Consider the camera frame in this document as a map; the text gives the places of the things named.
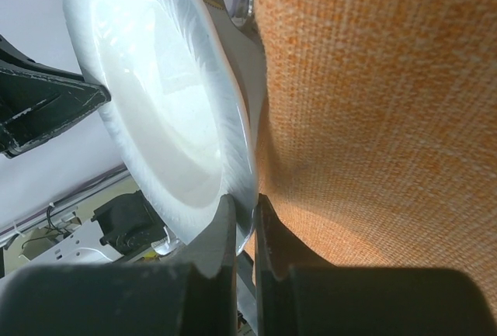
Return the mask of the orange cloth napkin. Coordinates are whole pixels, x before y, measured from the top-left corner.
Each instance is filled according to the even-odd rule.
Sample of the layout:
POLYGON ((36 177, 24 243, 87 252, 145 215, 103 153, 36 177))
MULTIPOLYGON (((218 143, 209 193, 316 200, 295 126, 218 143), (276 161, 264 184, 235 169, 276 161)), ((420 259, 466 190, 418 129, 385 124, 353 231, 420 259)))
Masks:
POLYGON ((255 0, 260 189, 336 265, 466 272, 496 301, 496 0, 255 0))

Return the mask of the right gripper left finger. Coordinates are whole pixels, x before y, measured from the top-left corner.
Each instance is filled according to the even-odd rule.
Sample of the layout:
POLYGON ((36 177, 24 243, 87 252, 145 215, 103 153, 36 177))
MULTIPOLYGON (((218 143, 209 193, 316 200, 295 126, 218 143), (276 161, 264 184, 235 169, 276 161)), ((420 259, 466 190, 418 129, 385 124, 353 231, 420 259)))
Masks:
POLYGON ((1 298, 3 335, 234 335, 236 205, 162 262, 35 265, 1 298))

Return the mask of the white blue-rimmed plate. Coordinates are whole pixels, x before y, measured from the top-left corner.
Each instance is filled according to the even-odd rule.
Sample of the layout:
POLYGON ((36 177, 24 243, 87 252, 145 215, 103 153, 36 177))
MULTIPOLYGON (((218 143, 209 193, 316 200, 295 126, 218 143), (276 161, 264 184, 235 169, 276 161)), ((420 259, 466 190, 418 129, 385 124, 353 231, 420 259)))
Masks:
POLYGON ((265 57, 213 0, 62 0, 71 42, 100 110, 147 200, 183 242, 237 206, 236 244, 252 235, 255 143, 265 57))

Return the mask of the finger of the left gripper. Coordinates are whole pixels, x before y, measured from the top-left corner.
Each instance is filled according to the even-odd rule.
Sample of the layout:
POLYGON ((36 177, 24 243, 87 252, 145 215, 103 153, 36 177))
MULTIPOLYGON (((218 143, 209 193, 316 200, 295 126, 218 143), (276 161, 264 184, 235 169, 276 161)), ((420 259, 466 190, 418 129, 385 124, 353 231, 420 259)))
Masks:
POLYGON ((1 38, 1 154, 45 144, 111 101, 82 75, 35 62, 1 38))

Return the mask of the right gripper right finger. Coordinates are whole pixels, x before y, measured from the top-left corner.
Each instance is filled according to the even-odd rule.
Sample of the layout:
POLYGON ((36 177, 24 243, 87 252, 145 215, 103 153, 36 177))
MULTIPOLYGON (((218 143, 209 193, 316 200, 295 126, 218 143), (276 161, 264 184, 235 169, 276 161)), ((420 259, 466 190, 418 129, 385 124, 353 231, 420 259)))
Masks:
POLYGON ((255 213, 260 335, 494 335, 477 285, 449 268, 336 266, 279 219, 255 213))

